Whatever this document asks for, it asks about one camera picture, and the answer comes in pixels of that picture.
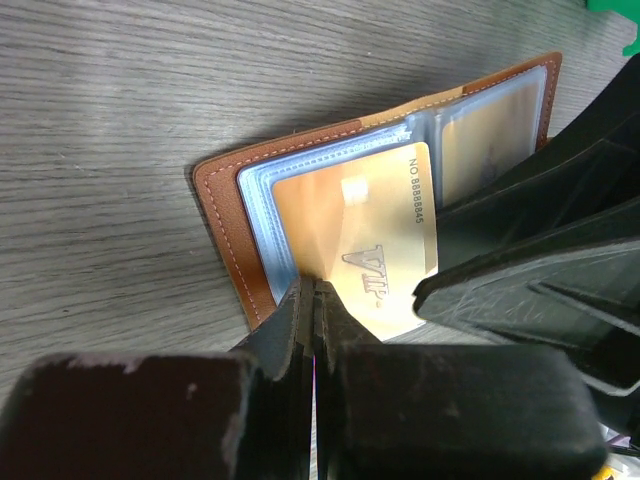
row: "brown leather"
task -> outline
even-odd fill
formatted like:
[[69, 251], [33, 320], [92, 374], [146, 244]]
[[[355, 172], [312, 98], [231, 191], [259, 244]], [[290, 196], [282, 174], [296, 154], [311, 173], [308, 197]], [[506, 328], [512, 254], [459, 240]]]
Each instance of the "brown leather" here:
[[195, 188], [222, 259], [240, 296], [251, 329], [255, 329], [264, 321], [275, 310], [276, 305], [236, 183], [236, 176], [240, 169], [285, 153], [356, 135], [367, 129], [403, 118], [419, 109], [428, 108], [430, 105], [445, 104], [472, 95], [537, 65], [544, 65], [547, 68], [547, 82], [536, 144], [537, 148], [540, 148], [546, 144], [561, 62], [560, 53], [550, 53], [465, 86], [421, 97], [386, 112], [261, 143], [206, 160], [198, 165], [194, 172]]

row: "black object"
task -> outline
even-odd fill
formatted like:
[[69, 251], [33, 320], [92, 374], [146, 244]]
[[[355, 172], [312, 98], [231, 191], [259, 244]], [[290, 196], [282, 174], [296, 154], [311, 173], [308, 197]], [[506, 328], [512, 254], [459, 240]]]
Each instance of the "black object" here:
[[227, 354], [36, 362], [0, 418], [0, 478], [306, 479], [312, 354], [323, 480], [588, 479], [606, 458], [561, 352], [382, 345], [302, 279]]
[[442, 273], [417, 287], [419, 316], [560, 348], [607, 396], [639, 388], [638, 85], [640, 56], [547, 146], [438, 216]]

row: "wood grain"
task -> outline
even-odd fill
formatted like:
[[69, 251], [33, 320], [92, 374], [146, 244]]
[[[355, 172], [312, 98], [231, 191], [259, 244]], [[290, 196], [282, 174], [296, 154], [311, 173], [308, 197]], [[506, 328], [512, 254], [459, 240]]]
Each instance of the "wood grain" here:
[[190, 189], [203, 157], [560, 49], [554, 133], [635, 35], [582, 0], [392, 3], [2, 2], [0, 399], [48, 352], [207, 351], [246, 333]]

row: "green plastic object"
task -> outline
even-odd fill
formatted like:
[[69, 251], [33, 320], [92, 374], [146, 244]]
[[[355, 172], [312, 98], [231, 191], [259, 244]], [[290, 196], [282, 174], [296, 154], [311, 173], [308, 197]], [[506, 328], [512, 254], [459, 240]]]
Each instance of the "green plastic object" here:
[[[587, 8], [592, 12], [613, 10], [640, 27], [640, 0], [587, 0]], [[622, 54], [627, 57], [636, 53], [640, 53], [640, 34], [636, 36], [635, 42], [622, 50]]]

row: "gold card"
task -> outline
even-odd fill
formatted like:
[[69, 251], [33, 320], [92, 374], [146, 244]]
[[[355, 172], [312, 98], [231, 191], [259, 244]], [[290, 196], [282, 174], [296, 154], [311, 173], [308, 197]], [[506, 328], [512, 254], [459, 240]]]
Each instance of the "gold card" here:
[[522, 87], [445, 125], [444, 206], [471, 195], [533, 153], [540, 88]]
[[273, 194], [301, 274], [330, 281], [381, 340], [424, 323], [412, 294], [438, 266], [425, 143], [281, 180]]

